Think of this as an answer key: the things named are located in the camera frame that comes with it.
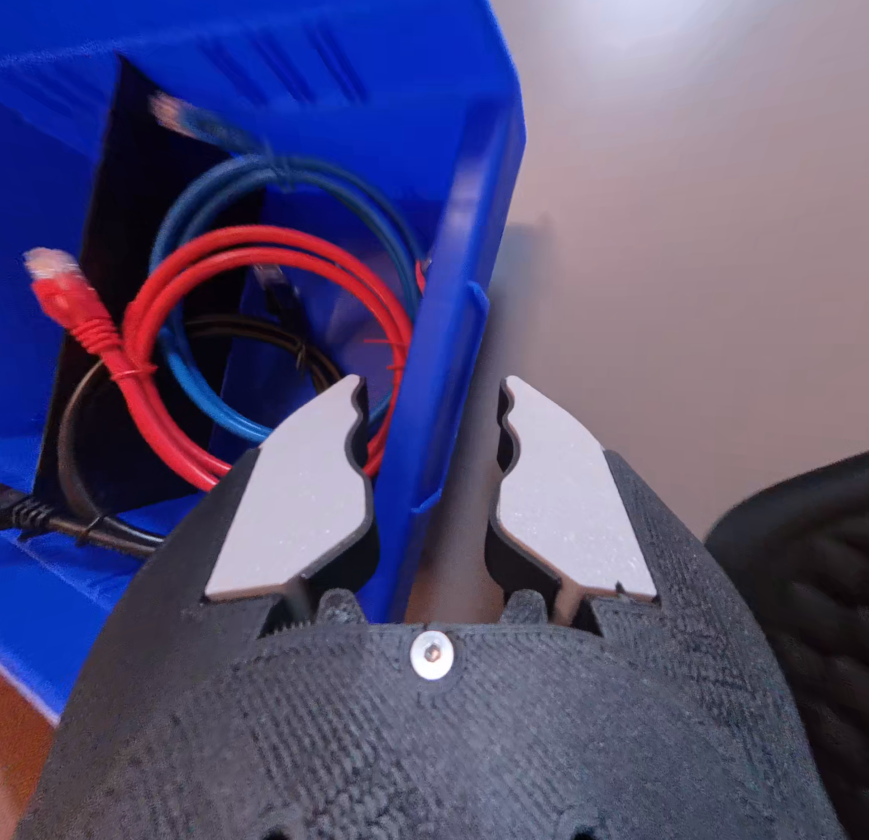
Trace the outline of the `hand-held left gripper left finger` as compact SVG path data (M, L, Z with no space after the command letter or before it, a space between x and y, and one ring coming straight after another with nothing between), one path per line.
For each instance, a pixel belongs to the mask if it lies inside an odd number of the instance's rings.
M283 594L316 603L358 592L379 563L365 378L347 375L277 425L204 588L212 602Z

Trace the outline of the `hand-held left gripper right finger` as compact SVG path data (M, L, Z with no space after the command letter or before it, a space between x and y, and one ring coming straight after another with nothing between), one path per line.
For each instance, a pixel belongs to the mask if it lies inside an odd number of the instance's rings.
M485 564L505 600L546 605L659 591L605 449L569 411L517 375L501 381L500 479L487 515Z

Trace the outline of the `black bin divider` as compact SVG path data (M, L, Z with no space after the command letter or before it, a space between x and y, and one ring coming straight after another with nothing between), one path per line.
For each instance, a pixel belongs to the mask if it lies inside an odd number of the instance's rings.
M123 56L103 135L102 157L85 220L79 257L83 271L120 328L124 311L148 277L148 261L159 227L177 196L201 174L229 156L201 141L163 128L150 110L158 86ZM237 202L216 226L253 224L263 192ZM235 313L245 271L223 273L191 293L184 317ZM221 392L232 347L230 339L194 340L201 373ZM162 401L190 438L210 447L213 422L180 389L156 350L156 382ZM43 432L35 490L61 501L57 437L63 409L84 374L95 364L69 335L62 336L48 417ZM86 487L103 511L133 511L195 492L149 448L136 430L124 398L110 379L86 399L76 422L77 463Z

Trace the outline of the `blue plastic bin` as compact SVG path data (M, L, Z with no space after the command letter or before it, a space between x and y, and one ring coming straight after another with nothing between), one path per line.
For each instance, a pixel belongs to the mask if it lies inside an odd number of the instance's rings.
M489 0L2 0L2 675L56 725L140 562L58 534L63 501L35 490L62 336L38 306L27 250L80 260L123 56L157 86L165 129L226 153L164 216L148 273L263 192L249 225L342 248L395 295L412 336L393 392L387 334L353 291L303 269L247 274L235 313L184 317L156 350L232 462L315 397L319 346L368 382L382 442L373 479L381 561L363 587L375 622L407 607L449 471L487 322L487 286L524 152L519 78ZM217 392L194 340L230 339Z

